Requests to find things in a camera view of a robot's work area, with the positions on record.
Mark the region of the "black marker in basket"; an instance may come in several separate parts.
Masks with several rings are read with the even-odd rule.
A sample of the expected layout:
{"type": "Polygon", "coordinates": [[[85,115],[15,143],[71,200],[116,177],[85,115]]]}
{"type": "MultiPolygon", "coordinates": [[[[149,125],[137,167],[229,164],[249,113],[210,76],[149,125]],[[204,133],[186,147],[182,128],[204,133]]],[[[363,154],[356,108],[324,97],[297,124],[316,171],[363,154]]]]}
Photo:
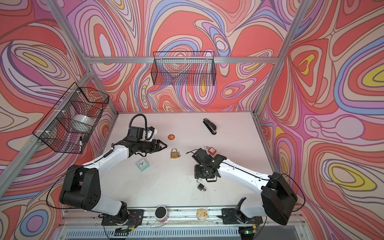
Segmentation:
{"type": "Polygon", "coordinates": [[[82,154],[83,153],[83,136],[80,136],[80,139],[79,139],[79,153],[82,154]]]}

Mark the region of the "mint green alarm clock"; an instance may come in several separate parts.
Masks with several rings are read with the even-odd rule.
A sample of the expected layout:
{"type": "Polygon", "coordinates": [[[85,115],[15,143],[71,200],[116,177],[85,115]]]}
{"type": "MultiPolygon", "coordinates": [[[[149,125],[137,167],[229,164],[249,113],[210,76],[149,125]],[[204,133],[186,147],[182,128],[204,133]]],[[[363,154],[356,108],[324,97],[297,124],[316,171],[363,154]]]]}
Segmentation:
{"type": "Polygon", "coordinates": [[[146,160],[146,158],[141,158],[139,161],[136,162],[136,166],[138,167],[140,172],[143,172],[150,166],[150,164],[146,160]]]}

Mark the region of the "black stapler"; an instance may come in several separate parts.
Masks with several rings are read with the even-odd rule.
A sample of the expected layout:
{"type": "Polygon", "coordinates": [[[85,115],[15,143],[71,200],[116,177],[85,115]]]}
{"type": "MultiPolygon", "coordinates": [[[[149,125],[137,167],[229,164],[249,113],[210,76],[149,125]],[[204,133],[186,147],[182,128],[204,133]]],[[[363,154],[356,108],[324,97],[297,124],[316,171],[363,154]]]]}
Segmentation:
{"type": "Polygon", "coordinates": [[[217,134],[217,126],[214,123],[212,123],[209,119],[204,118],[203,123],[212,135],[217,134]]]}

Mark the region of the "aluminium front rail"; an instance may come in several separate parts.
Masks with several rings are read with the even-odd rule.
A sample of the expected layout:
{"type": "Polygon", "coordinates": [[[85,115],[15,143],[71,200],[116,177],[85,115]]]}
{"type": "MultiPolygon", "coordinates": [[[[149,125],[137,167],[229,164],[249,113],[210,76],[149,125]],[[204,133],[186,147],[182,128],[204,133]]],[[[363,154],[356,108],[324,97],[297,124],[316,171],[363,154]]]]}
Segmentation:
{"type": "MultiPolygon", "coordinates": [[[[162,227],[225,227],[220,216],[223,206],[216,207],[167,207],[169,218],[165,223],[159,223],[155,218],[156,208],[132,208],[144,209],[144,218],[139,228],[158,229],[162,227]],[[208,212],[206,221],[199,221],[196,217],[198,209],[205,209],[208,212]]],[[[60,227],[77,227],[77,228],[91,228],[102,226],[102,219],[99,218],[100,214],[93,212],[86,212],[83,210],[67,210],[64,217],[60,222],[60,227]]]]}

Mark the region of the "brass padlock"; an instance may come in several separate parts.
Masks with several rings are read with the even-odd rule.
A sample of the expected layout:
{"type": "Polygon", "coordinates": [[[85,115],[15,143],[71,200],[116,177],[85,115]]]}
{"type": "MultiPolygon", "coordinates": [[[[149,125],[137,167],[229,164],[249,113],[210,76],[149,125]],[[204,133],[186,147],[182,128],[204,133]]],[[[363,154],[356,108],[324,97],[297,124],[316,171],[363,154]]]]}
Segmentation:
{"type": "Polygon", "coordinates": [[[176,148],[171,149],[171,159],[177,159],[180,156],[180,152],[176,148]]]}

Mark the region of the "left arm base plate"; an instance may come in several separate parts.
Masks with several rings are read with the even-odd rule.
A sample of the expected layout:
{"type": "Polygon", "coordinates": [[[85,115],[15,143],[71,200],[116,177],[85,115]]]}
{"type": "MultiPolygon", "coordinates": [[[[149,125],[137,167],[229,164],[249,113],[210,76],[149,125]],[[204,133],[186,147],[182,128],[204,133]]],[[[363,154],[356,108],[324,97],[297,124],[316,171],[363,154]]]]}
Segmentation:
{"type": "Polygon", "coordinates": [[[100,214],[103,226],[140,226],[144,218],[144,209],[126,209],[123,208],[116,216],[100,214]]]}

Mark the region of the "small red round disc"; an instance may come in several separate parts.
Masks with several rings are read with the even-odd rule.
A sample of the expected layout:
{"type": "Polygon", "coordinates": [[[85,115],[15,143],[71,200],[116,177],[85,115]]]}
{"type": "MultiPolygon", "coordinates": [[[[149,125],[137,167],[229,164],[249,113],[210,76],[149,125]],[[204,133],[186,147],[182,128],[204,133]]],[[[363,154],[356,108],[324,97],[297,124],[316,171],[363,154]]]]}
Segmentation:
{"type": "Polygon", "coordinates": [[[173,134],[168,135],[168,139],[171,140],[171,141],[174,140],[175,139],[175,135],[173,135],[173,134]]]}

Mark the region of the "small black padlock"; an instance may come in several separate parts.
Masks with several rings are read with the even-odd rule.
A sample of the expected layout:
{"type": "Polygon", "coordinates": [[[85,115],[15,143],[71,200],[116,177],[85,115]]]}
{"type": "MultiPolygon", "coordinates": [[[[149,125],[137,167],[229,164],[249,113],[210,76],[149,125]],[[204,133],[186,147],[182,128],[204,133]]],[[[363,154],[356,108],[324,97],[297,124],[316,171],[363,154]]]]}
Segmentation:
{"type": "Polygon", "coordinates": [[[207,190],[207,188],[205,187],[205,185],[203,185],[202,183],[202,180],[201,179],[197,179],[197,183],[198,183],[198,190],[202,191],[202,192],[205,192],[207,190]]]}

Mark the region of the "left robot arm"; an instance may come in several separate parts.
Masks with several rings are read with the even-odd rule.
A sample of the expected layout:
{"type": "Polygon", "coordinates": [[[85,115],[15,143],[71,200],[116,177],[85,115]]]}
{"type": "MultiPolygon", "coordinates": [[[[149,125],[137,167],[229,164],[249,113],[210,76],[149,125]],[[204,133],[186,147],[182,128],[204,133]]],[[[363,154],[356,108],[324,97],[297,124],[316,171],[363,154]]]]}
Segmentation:
{"type": "Polygon", "coordinates": [[[127,135],[112,144],[108,152],[86,164],[68,168],[59,197],[60,203],[126,221],[129,217],[127,204],[104,195],[101,178],[117,164],[132,156],[145,158],[166,149],[167,144],[154,139],[155,134],[156,129],[148,126],[144,114],[133,116],[127,135]]]}

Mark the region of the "red padlock with keys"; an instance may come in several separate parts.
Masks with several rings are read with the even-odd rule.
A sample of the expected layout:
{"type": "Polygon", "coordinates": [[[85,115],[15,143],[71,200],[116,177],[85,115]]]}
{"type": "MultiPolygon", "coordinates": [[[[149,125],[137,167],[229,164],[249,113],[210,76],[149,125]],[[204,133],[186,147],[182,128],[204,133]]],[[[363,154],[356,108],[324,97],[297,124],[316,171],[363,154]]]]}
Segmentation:
{"type": "Polygon", "coordinates": [[[217,150],[214,149],[213,147],[208,147],[208,146],[205,146],[205,150],[207,151],[207,153],[211,156],[214,156],[216,153],[217,153],[217,150]]]}

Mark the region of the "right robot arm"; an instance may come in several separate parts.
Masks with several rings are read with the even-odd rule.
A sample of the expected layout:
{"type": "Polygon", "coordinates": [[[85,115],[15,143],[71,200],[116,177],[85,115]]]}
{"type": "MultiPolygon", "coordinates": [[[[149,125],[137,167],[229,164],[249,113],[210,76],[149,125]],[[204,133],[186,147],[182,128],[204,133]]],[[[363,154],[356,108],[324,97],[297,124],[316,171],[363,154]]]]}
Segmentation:
{"type": "Polygon", "coordinates": [[[225,156],[211,156],[205,149],[192,150],[195,178],[216,182],[224,178],[238,183],[257,194],[257,201],[243,197],[236,207],[222,209],[220,218],[224,224],[260,224],[262,216],[286,226],[294,211],[298,197],[282,174],[261,174],[242,167],[225,156]]]}

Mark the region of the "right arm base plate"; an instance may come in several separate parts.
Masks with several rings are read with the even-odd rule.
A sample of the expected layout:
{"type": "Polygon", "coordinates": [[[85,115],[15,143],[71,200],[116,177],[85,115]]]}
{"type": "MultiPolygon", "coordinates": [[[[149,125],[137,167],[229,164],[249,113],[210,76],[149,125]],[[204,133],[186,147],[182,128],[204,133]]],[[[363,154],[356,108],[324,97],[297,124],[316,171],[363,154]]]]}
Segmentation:
{"type": "Polygon", "coordinates": [[[249,218],[241,212],[241,206],[247,198],[241,198],[235,208],[223,208],[221,210],[221,215],[218,218],[222,219],[224,225],[234,225],[234,224],[253,224],[259,226],[263,223],[262,217],[252,217],[249,218]]]}

